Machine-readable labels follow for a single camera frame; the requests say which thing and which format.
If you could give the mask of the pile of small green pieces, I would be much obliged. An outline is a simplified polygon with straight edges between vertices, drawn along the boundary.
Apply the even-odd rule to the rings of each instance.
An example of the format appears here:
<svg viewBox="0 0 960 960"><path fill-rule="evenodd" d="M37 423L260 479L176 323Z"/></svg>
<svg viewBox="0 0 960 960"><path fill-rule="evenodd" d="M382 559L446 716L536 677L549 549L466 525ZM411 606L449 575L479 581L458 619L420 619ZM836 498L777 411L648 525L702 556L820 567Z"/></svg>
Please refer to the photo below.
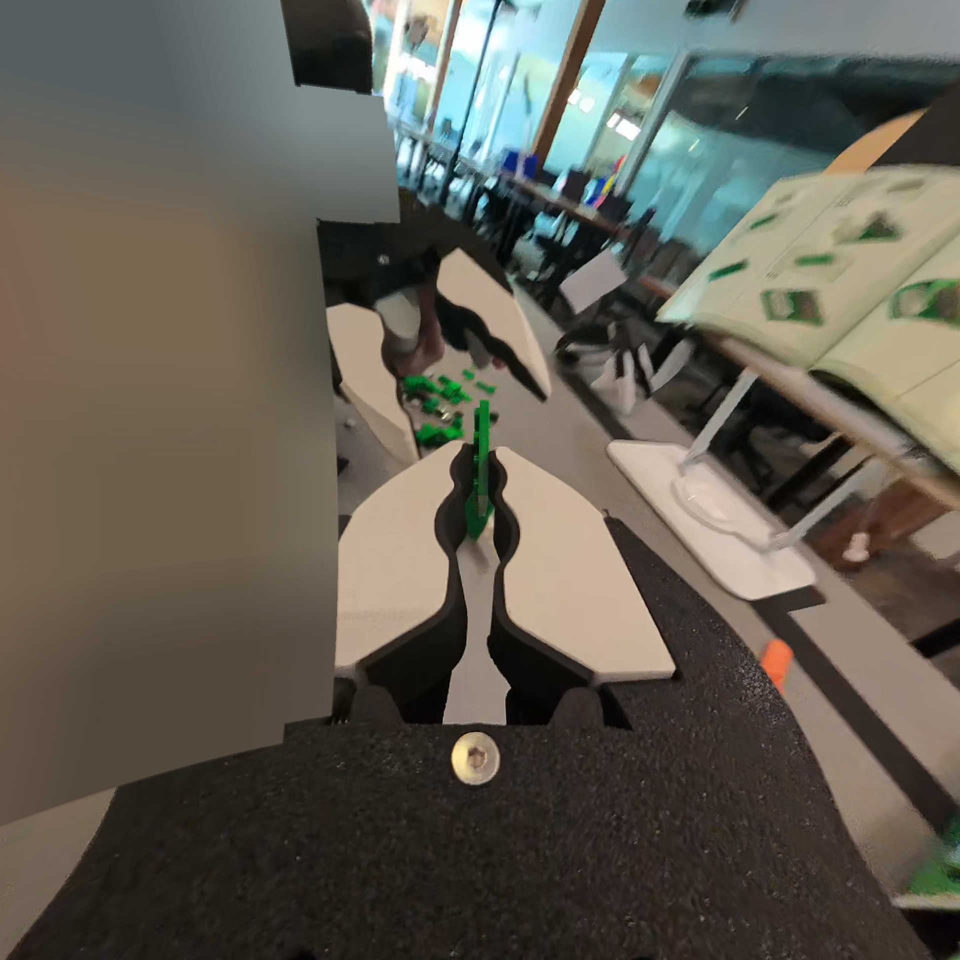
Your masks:
<svg viewBox="0 0 960 960"><path fill-rule="evenodd" d="M473 368L464 368L461 379L425 373L400 381L401 402L414 415L414 441L422 451L462 440L488 442L499 420L491 403L497 392Z"/></svg>

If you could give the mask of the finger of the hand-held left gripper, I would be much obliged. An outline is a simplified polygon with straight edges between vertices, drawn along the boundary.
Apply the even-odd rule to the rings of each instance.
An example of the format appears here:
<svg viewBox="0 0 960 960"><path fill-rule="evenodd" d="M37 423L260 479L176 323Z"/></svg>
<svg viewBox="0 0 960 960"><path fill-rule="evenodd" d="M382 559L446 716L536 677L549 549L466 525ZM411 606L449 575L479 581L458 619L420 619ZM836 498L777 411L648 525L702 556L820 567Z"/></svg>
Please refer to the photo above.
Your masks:
<svg viewBox="0 0 960 960"><path fill-rule="evenodd" d="M495 361L540 402L551 396L545 354L510 284L502 284L462 249L441 259L437 314L447 341L484 370Z"/></svg>
<svg viewBox="0 0 960 960"><path fill-rule="evenodd" d="M342 303L327 308L326 323L342 394L395 461L418 462L411 418L383 360L386 331L378 313Z"/></svg>

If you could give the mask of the white and wooden book stand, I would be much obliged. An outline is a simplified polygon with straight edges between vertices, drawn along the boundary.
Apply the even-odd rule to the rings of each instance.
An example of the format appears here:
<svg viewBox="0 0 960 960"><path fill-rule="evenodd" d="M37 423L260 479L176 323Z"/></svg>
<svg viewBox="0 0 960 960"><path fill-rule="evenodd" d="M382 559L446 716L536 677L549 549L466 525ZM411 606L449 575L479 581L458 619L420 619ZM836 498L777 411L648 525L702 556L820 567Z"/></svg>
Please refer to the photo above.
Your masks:
<svg viewBox="0 0 960 960"><path fill-rule="evenodd" d="M861 174L882 166L958 168L958 91L921 111L881 126L822 174ZM653 440L614 440L606 454L630 485L729 594L760 601L814 586L816 575L798 543L858 486L861 470L784 532L776 531L744 496L707 463L710 444L759 380L810 415L828 422L856 446L885 459L900 476L951 510L958 510L958 470L934 456L865 397L787 366L748 342L701 327L666 323L712 337L742 365L733 387L689 448Z"/></svg>

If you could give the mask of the green lego plate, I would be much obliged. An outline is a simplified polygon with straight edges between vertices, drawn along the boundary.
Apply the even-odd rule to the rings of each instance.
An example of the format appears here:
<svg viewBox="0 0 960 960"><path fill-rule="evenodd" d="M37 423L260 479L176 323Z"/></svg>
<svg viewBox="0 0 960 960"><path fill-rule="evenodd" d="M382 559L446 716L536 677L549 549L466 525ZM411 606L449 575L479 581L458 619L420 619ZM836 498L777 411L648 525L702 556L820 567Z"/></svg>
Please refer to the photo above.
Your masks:
<svg viewBox="0 0 960 960"><path fill-rule="evenodd" d="M491 407L482 399L474 410L471 488L464 504L464 522L467 536L478 542L483 535L494 505L490 494Z"/></svg>

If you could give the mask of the orange brick separator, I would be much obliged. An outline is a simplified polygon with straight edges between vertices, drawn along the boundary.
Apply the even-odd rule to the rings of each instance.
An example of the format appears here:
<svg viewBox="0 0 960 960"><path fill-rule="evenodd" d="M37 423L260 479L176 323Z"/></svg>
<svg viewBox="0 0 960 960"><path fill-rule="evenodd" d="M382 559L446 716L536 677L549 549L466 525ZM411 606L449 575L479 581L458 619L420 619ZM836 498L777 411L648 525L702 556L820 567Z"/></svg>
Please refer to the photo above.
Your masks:
<svg viewBox="0 0 960 960"><path fill-rule="evenodd" d="M784 640L772 639L764 648L759 663L774 688L783 694L794 663L794 652Z"/></svg>

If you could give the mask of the black and white bag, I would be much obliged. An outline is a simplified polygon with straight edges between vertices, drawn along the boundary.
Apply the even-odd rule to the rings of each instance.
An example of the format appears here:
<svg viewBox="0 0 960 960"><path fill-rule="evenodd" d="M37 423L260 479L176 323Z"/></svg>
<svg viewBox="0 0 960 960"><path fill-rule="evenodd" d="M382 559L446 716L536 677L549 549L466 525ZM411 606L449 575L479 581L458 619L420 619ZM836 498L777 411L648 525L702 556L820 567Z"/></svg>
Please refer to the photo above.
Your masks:
<svg viewBox="0 0 960 960"><path fill-rule="evenodd" d="M560 336L554 353L559 362L575 366L605 360L588 383L614 413L630 414L688 366L696 351L692 337L668 332L650 347L626 320L585 323Z"/></svg>

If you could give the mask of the black tripod stand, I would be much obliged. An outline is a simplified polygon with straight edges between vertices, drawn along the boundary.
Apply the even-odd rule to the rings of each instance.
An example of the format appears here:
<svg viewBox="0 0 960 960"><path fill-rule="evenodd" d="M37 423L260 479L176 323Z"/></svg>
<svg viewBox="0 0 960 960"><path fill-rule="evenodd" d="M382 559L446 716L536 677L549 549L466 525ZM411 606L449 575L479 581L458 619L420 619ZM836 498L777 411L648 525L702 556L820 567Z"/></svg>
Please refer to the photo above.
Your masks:
<svg viewBox="0 0 960 960"><path fill-rule="evenodd" d="M475 111L476 97L480 87L481 79L483 77L484 65L490 48L491 39L497 28L498 18L500 17L502 11L506 11L509 15L514 15L517 10L518 5L515 1L492 1L490 4L490 14L486 24L481 50L477 58L476 71L469 94L467 96L465 111L462 117L462 125L459 129L455 145L451 150L450 159L445 167L443 179L438 192L437 202L441 210L447 209L451 186L464 149L465 137L470 128L471 117Z"/></svg>

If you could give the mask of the lego instruction booklet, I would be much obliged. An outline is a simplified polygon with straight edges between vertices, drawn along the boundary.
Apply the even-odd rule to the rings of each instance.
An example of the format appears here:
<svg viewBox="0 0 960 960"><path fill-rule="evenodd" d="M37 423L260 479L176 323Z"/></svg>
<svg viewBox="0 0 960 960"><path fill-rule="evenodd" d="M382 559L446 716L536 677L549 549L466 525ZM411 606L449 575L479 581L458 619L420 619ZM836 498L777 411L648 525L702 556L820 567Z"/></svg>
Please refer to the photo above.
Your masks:
<svg viewBox="0 0 960 960"><path fill-rule="evenodd" d="M957 167L778 181L656 318L844 385L958 471Z"/></svg>

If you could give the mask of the green lego box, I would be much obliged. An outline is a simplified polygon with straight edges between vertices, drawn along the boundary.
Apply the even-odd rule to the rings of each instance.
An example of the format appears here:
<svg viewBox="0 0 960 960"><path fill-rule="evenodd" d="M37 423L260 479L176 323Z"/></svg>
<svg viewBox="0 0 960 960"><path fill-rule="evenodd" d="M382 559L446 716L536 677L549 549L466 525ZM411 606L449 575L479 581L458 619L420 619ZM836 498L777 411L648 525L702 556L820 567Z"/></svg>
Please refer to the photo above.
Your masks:
<svg viewBox="0 0 960 960"><path fill-rule="evenodd" d="M938 835L930 856L916 870L906 892L894 898L906 911L959 913L959 816Z"/></svg>

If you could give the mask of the white paper sheet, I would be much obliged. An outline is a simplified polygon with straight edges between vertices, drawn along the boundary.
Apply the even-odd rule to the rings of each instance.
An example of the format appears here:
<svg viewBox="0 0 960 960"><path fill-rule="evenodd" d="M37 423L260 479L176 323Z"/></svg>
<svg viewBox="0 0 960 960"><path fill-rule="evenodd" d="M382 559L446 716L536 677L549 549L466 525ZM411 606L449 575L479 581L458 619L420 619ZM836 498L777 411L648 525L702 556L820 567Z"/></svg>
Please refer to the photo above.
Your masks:
<svg viewBox="0 0 960 960"><path fill-rule="evenodd" d="M572 315L583 314L628 281L617 252L606 247L570 272L558 292Z"/></svg>

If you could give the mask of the person's left hand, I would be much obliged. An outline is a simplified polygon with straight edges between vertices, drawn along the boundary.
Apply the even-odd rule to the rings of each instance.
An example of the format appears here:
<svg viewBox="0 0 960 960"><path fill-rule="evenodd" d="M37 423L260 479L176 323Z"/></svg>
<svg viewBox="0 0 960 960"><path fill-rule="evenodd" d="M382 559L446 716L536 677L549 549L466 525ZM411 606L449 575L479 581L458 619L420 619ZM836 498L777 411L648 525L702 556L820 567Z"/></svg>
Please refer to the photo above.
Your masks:
<svg viewBox="0 0 960 960"><path fill-rule="evenodd" d="M416 347L407 372L410 377L427 373L443 359L446 352L446 341L437 312L436 287L431 284L419 287L417 304L420 324Z"/></svg>

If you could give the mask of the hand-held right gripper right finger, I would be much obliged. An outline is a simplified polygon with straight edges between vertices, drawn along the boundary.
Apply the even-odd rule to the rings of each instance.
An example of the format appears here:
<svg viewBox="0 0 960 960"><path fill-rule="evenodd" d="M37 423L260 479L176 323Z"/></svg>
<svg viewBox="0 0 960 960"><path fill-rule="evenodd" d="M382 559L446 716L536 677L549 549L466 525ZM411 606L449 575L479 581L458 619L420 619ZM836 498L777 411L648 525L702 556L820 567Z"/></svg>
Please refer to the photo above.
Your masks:
<svg viewBox="0 0 960 960"><path fill-rule="evenodd" d="M490 460L497 626L588 685L673 678L674 658L605 514L508 447Z"/></svg>

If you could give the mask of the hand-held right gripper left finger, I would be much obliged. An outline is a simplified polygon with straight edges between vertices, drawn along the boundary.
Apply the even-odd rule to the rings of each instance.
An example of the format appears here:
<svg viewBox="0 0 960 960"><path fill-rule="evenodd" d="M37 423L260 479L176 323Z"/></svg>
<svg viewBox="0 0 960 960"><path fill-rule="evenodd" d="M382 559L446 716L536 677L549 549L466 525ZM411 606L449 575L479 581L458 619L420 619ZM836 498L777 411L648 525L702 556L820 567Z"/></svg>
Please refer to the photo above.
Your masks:
<svg viewBox="0 0 960 960"><path fill-rule="evenodd" d="M466 457L465 442L450 442L354 510L338 543L337 669L360 669L441 612L464 538Z"/></svg>

